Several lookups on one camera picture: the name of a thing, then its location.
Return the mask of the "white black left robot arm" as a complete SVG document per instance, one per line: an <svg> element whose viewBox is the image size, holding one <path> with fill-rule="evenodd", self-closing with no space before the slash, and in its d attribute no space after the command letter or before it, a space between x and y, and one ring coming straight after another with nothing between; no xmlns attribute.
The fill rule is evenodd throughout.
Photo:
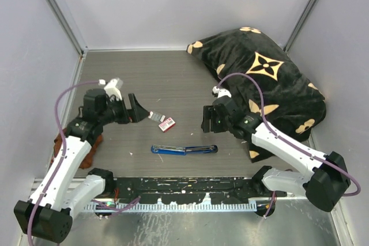
<svg viewBox="0 0 369 246"><path fill-rule="evenodd" d="M149 116L135 94L128 95L130 108L118 93L90 89L79 114L62 131L62 145L41 184L27 201L18 201L14 215L29 239L38 237L61 243L69 234L74 218L96 196L115 192L114 175L105 169L92 169L72 192L67 189L84 158L110 123L138 123Z"/></svg>

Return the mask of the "red staple box sleeve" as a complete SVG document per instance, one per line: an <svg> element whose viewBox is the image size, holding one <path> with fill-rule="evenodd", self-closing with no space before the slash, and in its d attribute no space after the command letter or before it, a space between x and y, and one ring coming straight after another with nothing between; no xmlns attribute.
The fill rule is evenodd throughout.
<svg viewBox="0 0 369 246"><path fill-rule="evenodd" d="M173 120L173 118L166 118L162 123L159 124L159 129L165 133L175 125L176 122Z"/></svg>

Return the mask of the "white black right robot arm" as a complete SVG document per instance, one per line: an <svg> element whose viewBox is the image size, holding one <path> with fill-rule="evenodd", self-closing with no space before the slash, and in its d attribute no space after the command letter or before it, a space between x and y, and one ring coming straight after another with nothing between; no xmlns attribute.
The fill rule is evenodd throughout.
<svg viewBox="0 0 369 246"><path fill-rule="evenodd" d="M351 185L342 155L325 154L287 136L266 121L260 112L244 112L229 96L203 107L201 128L205 133L230 132L250 146L266 150L295 171L263 167L254 175L253 190L259 196L271 191L306 197L316 208L330 212Z"/></svg>

